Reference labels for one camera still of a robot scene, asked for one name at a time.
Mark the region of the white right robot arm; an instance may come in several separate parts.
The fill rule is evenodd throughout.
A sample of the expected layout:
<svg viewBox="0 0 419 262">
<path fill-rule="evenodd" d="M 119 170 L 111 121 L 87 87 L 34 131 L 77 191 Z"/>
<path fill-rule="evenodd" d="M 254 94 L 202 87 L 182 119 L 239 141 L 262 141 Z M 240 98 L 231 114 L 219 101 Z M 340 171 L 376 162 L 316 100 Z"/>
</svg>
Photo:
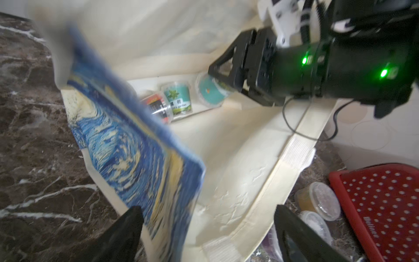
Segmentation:
<svg viewBox="0 0 419 262">
<path fill-rule="evenodd" d="M 208 74 L 264 106 L 347 99 L 381 119 L 419 78 L 418 1 L 259 1 L 272 25 L 243 31 Z"/>
</svg>

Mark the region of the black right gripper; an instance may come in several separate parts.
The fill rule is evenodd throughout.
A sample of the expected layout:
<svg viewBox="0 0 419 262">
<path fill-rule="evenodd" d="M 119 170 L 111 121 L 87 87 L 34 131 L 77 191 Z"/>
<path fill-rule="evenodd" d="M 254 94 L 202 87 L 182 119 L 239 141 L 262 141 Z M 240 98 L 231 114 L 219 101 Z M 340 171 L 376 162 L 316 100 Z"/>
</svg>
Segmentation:
<svg viewBox="0 0 419 262">
<path fill-rule="evenodd" d="M 208 75 L 265 106 L 282 106 L 286 97 L 321 97 L 327 42 L 279 48 L 274 31 L 265 27 L 241 32 L 208 68 Z"/>
</svg>

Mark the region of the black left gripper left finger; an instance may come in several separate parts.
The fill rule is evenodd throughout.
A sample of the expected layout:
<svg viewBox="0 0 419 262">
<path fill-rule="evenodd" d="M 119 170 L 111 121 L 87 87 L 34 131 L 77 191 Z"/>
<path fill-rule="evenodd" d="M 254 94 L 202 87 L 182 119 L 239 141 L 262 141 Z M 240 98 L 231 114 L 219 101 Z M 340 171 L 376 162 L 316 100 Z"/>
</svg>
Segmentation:
<svg viewBox="0 0 419 262">
<path fill-rule="evenodd" d="M 88 262 L 133 262 L 143 224 L 141 207 L 131 207 L 86 250 L 86 260 Z"/>
</svg>

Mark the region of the cream canvas starry night bag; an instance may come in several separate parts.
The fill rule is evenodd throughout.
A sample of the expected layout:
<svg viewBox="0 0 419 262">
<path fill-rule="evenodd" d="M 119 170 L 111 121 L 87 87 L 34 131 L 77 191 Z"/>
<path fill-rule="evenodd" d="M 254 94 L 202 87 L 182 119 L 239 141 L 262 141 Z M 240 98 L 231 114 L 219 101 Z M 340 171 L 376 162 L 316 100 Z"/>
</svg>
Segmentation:
<svg viewBox="0 0 419 262">
<path fill-rule="evenodd" d="M 143 210 L 151 262 L 244 262 L 273 224 L 334 100 L 292 103 L 286 116 L 235 92 L 164 124 L 140 98 L 190 87 L 238 34 L 255 1 L 29 1 L 52 53 L 55 83 L 86 169 L 119 214 Z"/>
</svg>

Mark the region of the clear seed jar row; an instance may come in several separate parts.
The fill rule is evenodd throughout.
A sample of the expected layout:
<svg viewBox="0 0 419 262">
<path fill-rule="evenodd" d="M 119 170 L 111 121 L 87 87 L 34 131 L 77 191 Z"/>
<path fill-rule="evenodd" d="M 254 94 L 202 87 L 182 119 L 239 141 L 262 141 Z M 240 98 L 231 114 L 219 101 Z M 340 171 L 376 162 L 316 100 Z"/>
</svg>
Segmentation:
<svg viewBox="0 0 419 262">
<path fill-rule="evenodd" d="M 284 262 L 275 226 L 272 226 L 269 229 L 268 233 L 261 242 L 261 246 L 271 259 L 274 259 L 278 262 Z"/>
</svg>

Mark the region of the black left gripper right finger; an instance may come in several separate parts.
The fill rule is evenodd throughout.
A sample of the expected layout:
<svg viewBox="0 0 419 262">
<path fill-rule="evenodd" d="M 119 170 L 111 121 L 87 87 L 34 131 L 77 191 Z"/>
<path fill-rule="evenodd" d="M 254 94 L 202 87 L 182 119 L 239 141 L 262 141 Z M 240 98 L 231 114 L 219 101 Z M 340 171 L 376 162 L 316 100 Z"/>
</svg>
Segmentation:
<svg viewBox="0 0 419 262">
<path fill-rule="evenodd" d="M 285 262 L 347 261 L 285 205 L 277 205 L 274 225 Z"/>
</svg>

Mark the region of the teal label seed jar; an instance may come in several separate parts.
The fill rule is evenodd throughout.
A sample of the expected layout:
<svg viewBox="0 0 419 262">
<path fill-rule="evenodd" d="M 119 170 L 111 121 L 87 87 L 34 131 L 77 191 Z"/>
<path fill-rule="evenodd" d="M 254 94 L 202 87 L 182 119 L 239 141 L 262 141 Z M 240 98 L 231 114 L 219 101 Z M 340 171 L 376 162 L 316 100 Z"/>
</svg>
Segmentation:
<svg viewBox="0 0 419 262">
<path fill-rule="evenodd" d="M 192 101 L 189 84 L 186 82 L 167 83 L 161 87 L 167 97 L 175 117 L 191 113 Z"/>
</svg>

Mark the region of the teal lid seed jar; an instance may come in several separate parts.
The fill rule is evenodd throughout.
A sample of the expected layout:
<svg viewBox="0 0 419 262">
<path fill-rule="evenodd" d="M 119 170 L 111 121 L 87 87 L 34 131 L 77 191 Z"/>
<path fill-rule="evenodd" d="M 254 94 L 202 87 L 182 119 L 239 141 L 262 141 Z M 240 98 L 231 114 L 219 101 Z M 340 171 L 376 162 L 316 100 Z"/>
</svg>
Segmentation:
<svg viewBox="0 0 419 262">
<path fill-rule="evenodd" d="M 234 92 L 234 89 L 203 72 L 197 76 L 195 91 L 203 105 L 218 108 Z"/>
</svg>

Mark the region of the wide amber seed jar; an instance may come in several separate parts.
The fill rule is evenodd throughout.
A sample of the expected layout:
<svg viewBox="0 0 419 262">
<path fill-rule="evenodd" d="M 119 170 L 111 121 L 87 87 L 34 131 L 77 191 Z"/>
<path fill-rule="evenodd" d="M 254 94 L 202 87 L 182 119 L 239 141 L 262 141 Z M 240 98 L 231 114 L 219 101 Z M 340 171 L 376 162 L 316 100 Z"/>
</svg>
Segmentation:
<svg viewBox="0 0 419 262">
<path fill-rule="evenodd" d="M 339 200 L 326 184 L 313 182 L 295 193 L 295 202 L 301 211 L 316 212 L 326 221 L 336 221 L 341 215 Z"/>
</svg>

